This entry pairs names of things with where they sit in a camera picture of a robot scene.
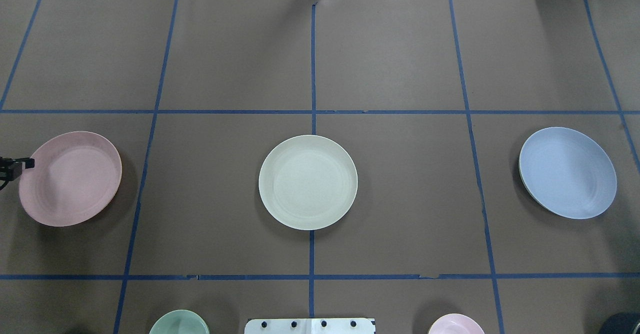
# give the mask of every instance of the gray tabletop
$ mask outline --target gray tabletop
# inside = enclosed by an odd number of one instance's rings
[[[139,334],[190,309],[215,334],[355,316],[425,334],[450,312],[488,334],[596,334],[640,311],[640,0],[0,8],[0,154],[83,130],[123,161],[112,203],[72,227],[32,220],[16,183],[0,193],[0,332]],[[556,216],[522,185],[519,150],[550,126],[610,156],[601,216]],[[352,209],[315,232],[258,194],[299,134],[358,168]]]

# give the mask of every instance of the vertical blue tape line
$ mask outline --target vertical blue tape line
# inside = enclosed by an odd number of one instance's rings
[[[316,4],[311,5],[311,134],[316,134]],[[314,308],[314,275],[316,274],[316,232],[309,231],[309,318],[316,316]]]
[[[24,36],[22,38],[22,43],[20,43],[20,48],[18,49],[18,54],[15,55],[15,61],[13,61],[14,66],[11,67],[11,72],[9,73],[9,79],[6,80],[6,86],[4,86],[4,91],[2,93],[2,99],[0,99],[0,109],[3,108],[5,100],[7,100],[7,95],[9,95],[9,89],[11,88],[11,82],[14,81],[14,75],[16,74],[16,69],[18,69],[18,63],[20,61],[20,57],[23,56],[23,50],[25,49],[25,45],[27,43],[27,38],[29,38],[29,33],[32,31],[34,21],[36,19],[36,14],[38,13],[38,9],[40,8],[40,3],[42,0],[38,0],[36,2],[36,6],[33,9],[33,13],[31,14],[31,19],[29,20],[29,25],[27,25],[27,30],[24,32]]]
[[[482,203],[482,217],[484,219],[484,238],[486,240],[486,250],[489,256],[489,267],[491,268],[491,282],[493,284],[493,297],[495,300],[495,311],[498,316],[498,326],[500,334],[505,334],[505,325],[503,323],[503,310],[500,305],[500,293],[498,292],[498,279],[496,278],[496,265],[494,264],[494,251],[491,246],[491,235],[489,233],[489,220],[487,219],[487,207],[485,206],[485,193],[482,188],[482,179],[480,178],[480,165],[478,164],[478,152],[476,151],[476,139],[474,137],[473,124],[471,123],[471,109],[469,107],[469,98],[467,97],[467,84],[465,81],[465,73],[462,68],[462,55],[460,53],[460,41],[458,40],[458,28],[456,25],[456,14],[453,8],[453,0],[448,0],[448,6],[451,13],[451,25],[453,27],[453,38],[455,41],[455,54],[457,55],[458,71],[460,73],[460,84],[462,86],[462,97],[464,98],[464,110],[466,111],[466,125],[469,130],[469,140],[471,141],[471,154],[473,155],[473,166],[475,167],[475,180],[478,190],[480,190],[480,201]]]
[[[173,25],[176,22],[176,11],[178,10],[178,0],[173,0],[173,11],[171,13],[171,24],[169,25],[169,34],[166,39],[166,47],[164,48],[164,59],[162,60],[162,71],[160,72],[160,80],[158,82],[158,92],[155,98],[155,109],[153,111],[153,120],[151,120],[151,129],[149,130],[149,140],[146,145],[146,153],[144,155],[144,167],[142,168],[142,176],[140,179],[140,189],[137,193],[137,204],[135,205],[135,214],[133,216],[133,225],[131,228],[131,237],[128,242],[128,250],[126,252],[126,263],[124,268],[124,278],[122,279],[122,287],[120,289],[120,297],[118,301],[118,311],[116,312],[116,319],[113,325],[113,334],[118,334],[120,330],[120,321],[122,318],[122,307],[124,306],[124,297],[127,291],[128,276],[131,268],[131,257],[133,256],[133,247],[136,241],[136,233],[138,231],[138,220],[140,218],[140,207],[142,206],[142,191],[145,188],[147,180],[147,169],[149,168],[149,153],[151,152],[151,143],[154,140],[154,133],[156,131],[156,121],[158,120],[158,108],[160,106],[160,99],[162,97],[162,88],[165,81],[165,71],[167,70],[166,64],[169,60],[169,50],[171,48],[171,37],[174,33]]]
[[[604,59],[604,54],[602,53],[602,48],[600,45],[600,41],[598,39],[598,34],[596,34],[596,27],[594,26],[594,19],[592,18],[592,10],[589,7],[589,1],[588,0],[583,0],[583,1],[584,1],[584,8],[587,11],[587,18],[589,18],[589,27],[591,27],[591,34],[593,35],[593,40],[596,43],[596,49],[598,49],[598,55],[600,57],[600,61],[602,62],[602,67],[604,68],[606,81],[608,82],[608,87],[611,89],[613,100],[616,103],[615,106],[617,107],[617,111],[620,115],[620,120],[622,121],[622,127],[624,127],[624,134],[626,135],[626,140],[629,143],[629,147],[631,147],[631,154],[633,155],[633,160],[635,161],[635,168],[640,173],[640,160],[638,160],[638,152],[636,152],[636,146],[633,145],[634,141],[631,139],[629,127],[627,127],[627,121],[625,120],[625,115],[622,112],[622,106],[620,105],[620,100],[618,99],[618,93],[616,92],[616,88],[613,86],[611,73],[609,71],[609,67],[606,65],[607,61]]]

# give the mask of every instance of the metal bracket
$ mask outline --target metal bracket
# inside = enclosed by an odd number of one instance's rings
[[[244,334],[376,334],[376,321],[366,318],[249,320]]]

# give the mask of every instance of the green bowl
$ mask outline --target green bowl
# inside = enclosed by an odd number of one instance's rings
[[[209,328],[198,314],[182,309],[162,316],[149,334],[209,334]]]

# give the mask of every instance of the plate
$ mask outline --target plate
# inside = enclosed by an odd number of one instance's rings
[[[428,334],[485,334],[480,325],[462,314],[441,316],[430,327]]]
[[[600,215],[618,189],[615,168],[601,146],[564,127],[532,134],[522,145],[519,172],[531,197],[566,218]]]
[[[338,143],[321,136],[297,136],[269,153],[258,188],[276,220],[294,229],[315,230],[334,224],[349,211],[358,191],[358,172]]]
[[[100,134],[69,132],[44,143],[31,156],[18,187],[25,211],[37,222],[66,227],[100,213],[122,177],[118,150]]]
[[[180,309],[162,316],[149,334],[209,334],[209,328],[198,314]]]

